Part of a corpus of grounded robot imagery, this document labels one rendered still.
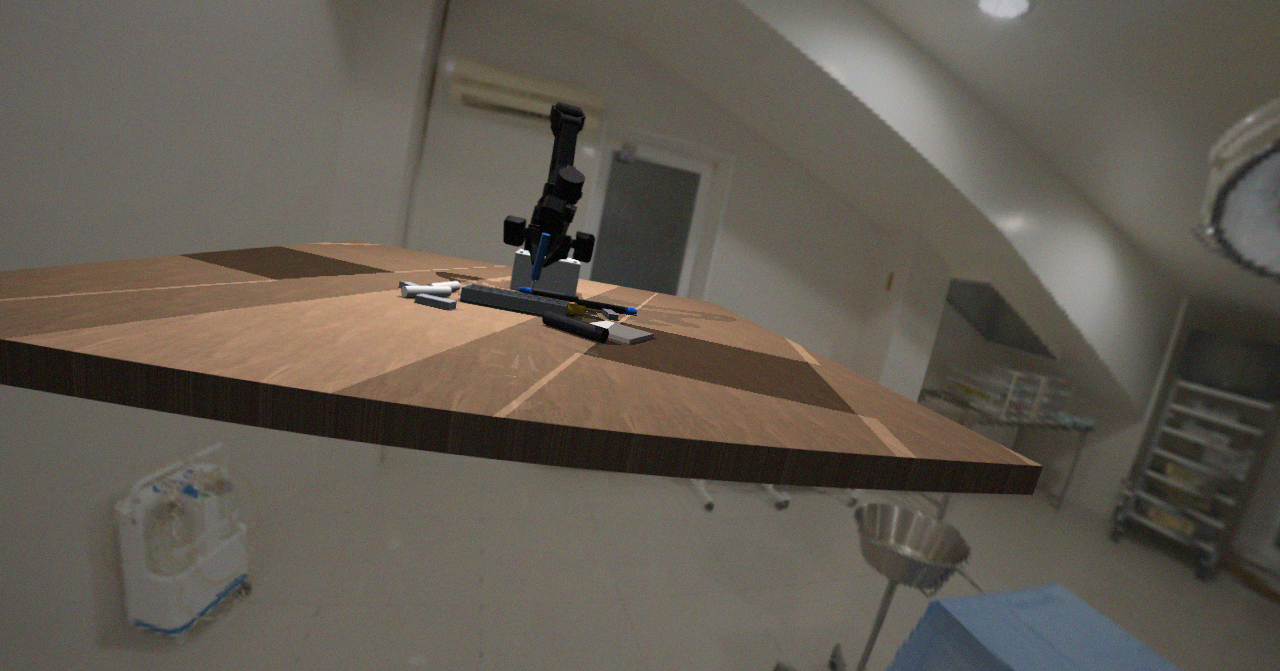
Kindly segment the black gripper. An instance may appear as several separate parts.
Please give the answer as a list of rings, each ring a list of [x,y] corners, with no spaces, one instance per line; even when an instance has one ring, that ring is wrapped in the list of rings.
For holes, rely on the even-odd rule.
[[[522,246],[524,250],[529,251],[531,256],[531,264],[534,264],[535,256],[538,255],[538,246],[541,238],[541,233],[550,236],[549,246],[550,250],[544,260],[543,268],[554,264],[561,260],[561,257],[567,257],[570,247],[573,248],[575,260],[582,263],[590,263],[593,257],[593,247],[595,237],[585,232],[576,232],[576,239],[571,239],[571,236],[566,236],[570,228],[570,223],[564,223],[562,232],[556,224],[541,220],[540,225],[529,224],[525,228],[527,220],[525,216],[506,216],[503,223],[503,241],[506,245]],[[525,238],[525,241],[524,241]]]

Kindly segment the grey keyboard with white letter keys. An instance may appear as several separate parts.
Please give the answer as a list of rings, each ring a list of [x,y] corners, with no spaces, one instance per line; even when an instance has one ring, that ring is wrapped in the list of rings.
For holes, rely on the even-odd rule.
[[[570,301],[564,301],[564,298],[532,296],[476,283],[462,287],[460,301],[541,318],[547,311],[566,316],[570,305]]]

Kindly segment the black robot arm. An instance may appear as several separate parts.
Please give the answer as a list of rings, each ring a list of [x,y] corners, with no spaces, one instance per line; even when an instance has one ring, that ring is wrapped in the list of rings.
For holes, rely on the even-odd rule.
[[[564,223],[573,223],[577,206],[582,198],[585,175],[573,166],[576,138],[582,131],[584,111],[570,102],[557,102],[550,109],[550,132],[554,134],[554,147],[550,159],[550,173],[541,198],[534,206],[530,224],[540,225],[541,220],[553,223],[562,232]]]

